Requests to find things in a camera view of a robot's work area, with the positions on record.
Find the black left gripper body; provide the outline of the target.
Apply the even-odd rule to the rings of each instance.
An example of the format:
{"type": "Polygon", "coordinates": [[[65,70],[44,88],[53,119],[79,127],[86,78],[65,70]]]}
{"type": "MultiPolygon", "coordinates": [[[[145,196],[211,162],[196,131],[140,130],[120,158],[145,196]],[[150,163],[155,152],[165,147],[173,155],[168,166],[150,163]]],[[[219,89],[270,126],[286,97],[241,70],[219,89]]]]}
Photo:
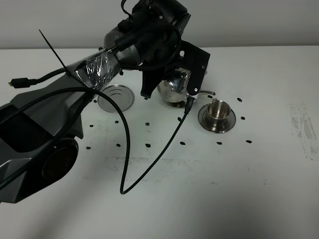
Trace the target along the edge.
{"type": "Polygon", "coordinates": [[[183,28],[172,24],[152,24],[133,30],[116,39],[116,52],[134,46],[139,55],[136,63],[127,63],[126,53],[120,66],[124,70],[152,71],[168,65],[179,53],[183,28]]]}

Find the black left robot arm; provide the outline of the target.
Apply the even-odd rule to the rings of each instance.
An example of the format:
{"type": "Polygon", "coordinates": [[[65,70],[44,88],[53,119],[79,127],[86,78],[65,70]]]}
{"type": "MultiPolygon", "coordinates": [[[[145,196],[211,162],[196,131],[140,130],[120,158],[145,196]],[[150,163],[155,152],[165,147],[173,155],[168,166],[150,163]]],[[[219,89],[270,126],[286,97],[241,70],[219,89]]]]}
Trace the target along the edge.
{"type": "Polygon", "coordinates": [[[0,109],[0,200],[17,203],[63,178],[78,156],[81,113],[123,69],[155,70],[179,53],[190,15],[176,0],[141,0],[99,52],[45,76],[48,86],[0,109]]]}

